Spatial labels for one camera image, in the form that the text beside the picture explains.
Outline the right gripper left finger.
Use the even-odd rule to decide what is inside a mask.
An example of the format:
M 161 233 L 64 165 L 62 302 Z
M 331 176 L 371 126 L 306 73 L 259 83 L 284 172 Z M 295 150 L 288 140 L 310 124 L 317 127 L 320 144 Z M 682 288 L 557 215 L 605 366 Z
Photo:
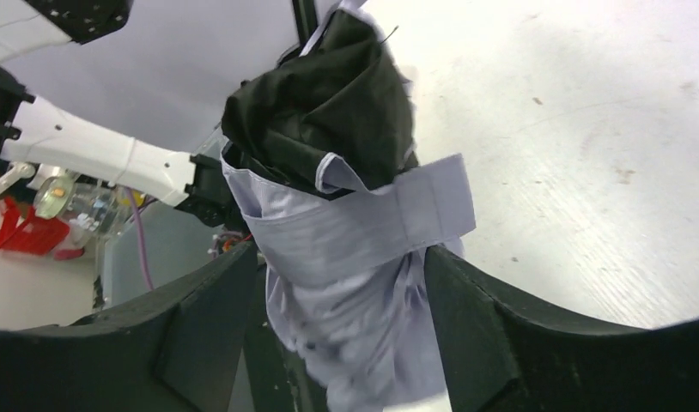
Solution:
M 68 326 L 0 330 L 0 411 L 225 411 L 256 284 L 244 242 Z

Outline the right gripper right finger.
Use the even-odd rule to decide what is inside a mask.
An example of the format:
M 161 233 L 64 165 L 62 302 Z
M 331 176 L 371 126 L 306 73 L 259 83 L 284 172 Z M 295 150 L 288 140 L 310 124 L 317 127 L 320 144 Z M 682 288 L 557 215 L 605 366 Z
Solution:
M 699 318 L 655 330 L 591 318 L 440 246 L 425 276 L 455 411 L 699 411 Z

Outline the lavender folding umbrella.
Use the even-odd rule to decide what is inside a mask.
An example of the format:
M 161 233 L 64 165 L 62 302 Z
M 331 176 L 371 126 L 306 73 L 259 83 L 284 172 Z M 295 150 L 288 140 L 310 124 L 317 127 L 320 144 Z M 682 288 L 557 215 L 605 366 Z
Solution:
M 411 82 L 357 1 L 226 101 L 222 169 L 267 264 L 266 311 L 331 411 L 447 394 L 424 281 L 429 247 L 475 226 L 461 155 L 414 156 Z

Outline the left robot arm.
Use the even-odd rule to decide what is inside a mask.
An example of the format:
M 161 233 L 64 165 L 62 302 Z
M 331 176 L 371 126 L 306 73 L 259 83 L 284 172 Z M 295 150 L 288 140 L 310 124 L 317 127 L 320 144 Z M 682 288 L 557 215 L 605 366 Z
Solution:
M 216 159 L 161 148 L 99 126 L 32 94 L 3 64 L 51 45 L 84 45 L 123 28 L 129 1 L 0 1 L 0 194 L 37 164 L 152 196 L 209 227 L 245 222 Z

